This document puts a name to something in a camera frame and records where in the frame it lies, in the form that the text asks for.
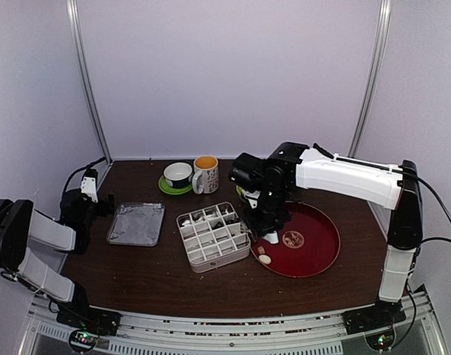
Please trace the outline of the white oval chocolate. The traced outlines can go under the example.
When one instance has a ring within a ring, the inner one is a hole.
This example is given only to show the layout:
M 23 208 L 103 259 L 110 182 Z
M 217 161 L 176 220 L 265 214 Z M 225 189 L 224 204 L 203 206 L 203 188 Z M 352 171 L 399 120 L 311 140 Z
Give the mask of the white oval chocolate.
M 261 254 L 259 256 L 259 260 L 260 260 L 261 263 L 264 263 L 266 265 L 271 263 L 271 258 L 268 255 L 266 255 L 266 254 Z

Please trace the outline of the silver divided tin box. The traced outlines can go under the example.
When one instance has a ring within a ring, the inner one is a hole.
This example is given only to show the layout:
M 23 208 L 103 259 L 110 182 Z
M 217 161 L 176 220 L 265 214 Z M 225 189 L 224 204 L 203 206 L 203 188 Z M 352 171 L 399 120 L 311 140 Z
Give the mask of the silver divided tin box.
M 249 231 L 229 202 L 181 214 L 176 222 L 189 265 L 197 274 L 250 254 Z

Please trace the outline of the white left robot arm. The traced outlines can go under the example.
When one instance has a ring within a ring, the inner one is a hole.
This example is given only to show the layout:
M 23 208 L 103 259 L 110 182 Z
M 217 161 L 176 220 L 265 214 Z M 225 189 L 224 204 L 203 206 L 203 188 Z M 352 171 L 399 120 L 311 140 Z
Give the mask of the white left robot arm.
M 87 252 L 92 225 L 114 212 L 114 197 L 99 198 L 96 169 L 87 167 L 81 174 L 77 189 L 63 190 L 59 218 L 40 212 L 31 200 L 0 199 L 0 269 L 4 276 L 68 305 L 67 317 L 79 328 L 88 328 L 95 312 L 88 307 L 84 287 L 60 275 L 30 248 L 38 243 L 63 254 Z

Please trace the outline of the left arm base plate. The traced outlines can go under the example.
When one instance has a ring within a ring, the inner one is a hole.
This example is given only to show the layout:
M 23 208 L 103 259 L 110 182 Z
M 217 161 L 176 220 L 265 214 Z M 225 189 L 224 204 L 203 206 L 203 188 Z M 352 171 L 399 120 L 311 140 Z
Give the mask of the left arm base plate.
M 56 321 L 91 334 L 115 336 L 121 322 L 121 315 L 115 311 L 92 307 L 88 307 L 87 312 L 82 314 L 81 311 L 73 311 L 69 306 L 59 304 Z

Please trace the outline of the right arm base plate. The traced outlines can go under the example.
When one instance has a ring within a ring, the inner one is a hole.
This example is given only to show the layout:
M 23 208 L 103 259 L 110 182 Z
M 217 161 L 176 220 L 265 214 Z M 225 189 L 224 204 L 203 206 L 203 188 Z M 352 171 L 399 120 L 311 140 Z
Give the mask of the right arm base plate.
M 406 314 L 400 303 L 383 303 L 345 311 L 342 319 L 347 335 L 351 335 L 403 322 Z

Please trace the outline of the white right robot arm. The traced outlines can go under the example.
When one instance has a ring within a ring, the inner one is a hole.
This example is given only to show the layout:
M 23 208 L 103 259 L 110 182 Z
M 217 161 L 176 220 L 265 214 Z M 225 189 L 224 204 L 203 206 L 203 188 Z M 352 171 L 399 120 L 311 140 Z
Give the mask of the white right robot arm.
M 318 144 L 281 143 L 268 158 L 246 152 L 232 162 L 228 179 L 248 201 L 245 224 L 257 239 L 271 245 L 291 221 L 285 207 L 297 189 L 317 189 L 375 203 L 390 210 L 387 253 L 379 301 L 367 318 L 381 327 L 396 315 L 410 265 L 422 243 L 422 201 L 416 165 L 372 163 L 331 154 Z

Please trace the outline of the white metal tongs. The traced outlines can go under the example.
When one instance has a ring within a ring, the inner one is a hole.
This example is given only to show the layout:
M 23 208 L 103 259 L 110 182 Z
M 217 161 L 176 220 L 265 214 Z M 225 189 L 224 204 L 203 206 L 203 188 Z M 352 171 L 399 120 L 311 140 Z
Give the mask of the white metal tongs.
M 245 201 L 244 221 L 256 239 L 262 238 L 271 245 L 276 245 L 279 238 L 275 223 L 276 206 L 270 204 L 274 202 L 273 198 L 260 191 L 250 192 L 245 189 L 240 197 Z

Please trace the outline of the bunny print tin lid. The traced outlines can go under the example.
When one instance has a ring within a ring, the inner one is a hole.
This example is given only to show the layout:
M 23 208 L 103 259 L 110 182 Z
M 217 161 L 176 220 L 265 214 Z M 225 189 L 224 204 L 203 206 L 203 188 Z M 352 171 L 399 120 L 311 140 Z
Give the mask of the bunny print tin lid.
M 162 203 L 122 203 L 115 211 L 106 240 L 120 246 L 156 246 L 164 214 Z

